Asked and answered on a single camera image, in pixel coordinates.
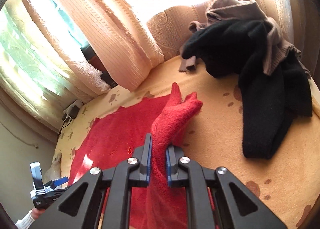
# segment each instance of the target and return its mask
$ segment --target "peach curtain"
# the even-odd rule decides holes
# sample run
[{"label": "peach curtain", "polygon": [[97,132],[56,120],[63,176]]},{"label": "peach curtain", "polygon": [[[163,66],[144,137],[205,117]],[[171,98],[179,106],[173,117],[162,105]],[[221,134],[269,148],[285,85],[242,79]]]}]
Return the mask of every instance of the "peach curtain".
[{"label": "peach curtain", "polygon": [[148,28],[125,0],[59,1],[122,87],[135,90],[164,61]]}]

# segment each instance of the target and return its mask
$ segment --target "white sleeve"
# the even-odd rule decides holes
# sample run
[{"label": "white sleeve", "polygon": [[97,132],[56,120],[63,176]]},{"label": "white sleeve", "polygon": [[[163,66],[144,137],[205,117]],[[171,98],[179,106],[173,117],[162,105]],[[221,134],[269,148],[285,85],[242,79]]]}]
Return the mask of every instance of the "white sleeve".
[{"label": "white sleeve", "polygon": [[34,222],[30,213],[31,213],[31,211],[29,211],[29,213],[25,217],[23,217],[22,220],[18,220],[18,222],[15,223],[15,225],[16,225],[16,227],[18,227],[18,229],[28,229],[30,227],[30,225]]}]

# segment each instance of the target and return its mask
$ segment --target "black knit fabric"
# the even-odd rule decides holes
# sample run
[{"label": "black knit fabric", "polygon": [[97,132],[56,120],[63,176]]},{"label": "black knit fabric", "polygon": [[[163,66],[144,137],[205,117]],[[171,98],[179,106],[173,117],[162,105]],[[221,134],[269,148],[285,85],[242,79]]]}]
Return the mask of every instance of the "black knit fabric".
[{"label": "black knit fabric", "polygon": [[271,76],[263,73],[269,29],[259,20],[226,20],[195,32],[182,57],[202,58],[215,78],[239,74],[243,101],[243,153],[269,159],[286,135],[293,118],[312,116],[311,91],[295,52]]}]

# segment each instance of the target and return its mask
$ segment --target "wall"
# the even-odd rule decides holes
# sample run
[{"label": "wall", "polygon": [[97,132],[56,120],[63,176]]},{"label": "wall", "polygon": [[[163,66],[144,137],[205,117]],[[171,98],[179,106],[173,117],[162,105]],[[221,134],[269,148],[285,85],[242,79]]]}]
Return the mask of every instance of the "wall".
[{"label": "wall", "polygon": [[45,172],[51,166],[55,146],[34,133],[1,105],[0,122],[25,142],[39,145],[36,149],[22,143],[0,124],[0,202],[10,218],[16,222],[33,207],[29,164],[39,161]]}]

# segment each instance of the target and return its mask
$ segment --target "cable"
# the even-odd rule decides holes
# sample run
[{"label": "cable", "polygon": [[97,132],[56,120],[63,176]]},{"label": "cable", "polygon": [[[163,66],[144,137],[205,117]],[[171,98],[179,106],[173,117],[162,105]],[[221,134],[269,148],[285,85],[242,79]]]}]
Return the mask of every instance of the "cable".
[{"label": "cable", "polygon": [[12,136],[14,136],[16,139],[18,139],[18,140],[20,140],[22,143],[24,143],[24,144],[26,144],[26,145],[28,145],[28,146],[32,146],[32,147],[35,147],[36,149],[38,149],[39,148],[39,145],[38,144],[34,144],[34,143],[32,143],[32,144],[30,144],[30,143],[26,143],[23,139],[20,139],[18,136],[16,136],[15,134],[13,134],[5,125],[3,125],[3,123],[2,122],[0,122],[1,123],[1,125],[12,135]]},{"label": "cable", "polygon": [[73,119],[71,119],[71,118],[69,118],[69,119],[70,119],[70,121],[69,121],[69,123],[68,123],[67,125],[63,126],[63,125],[65,124],[65,122],[62,124],[61,129],[59,130],[59,133],[58,133],[57,141],[58,141],[58,139],[59,139],[59,137],[60,137],[60,135],[61,135],[62,129],[65,128],[66,126],[70,125],[70,123],[71,123],[72,120],[73,120]]}]

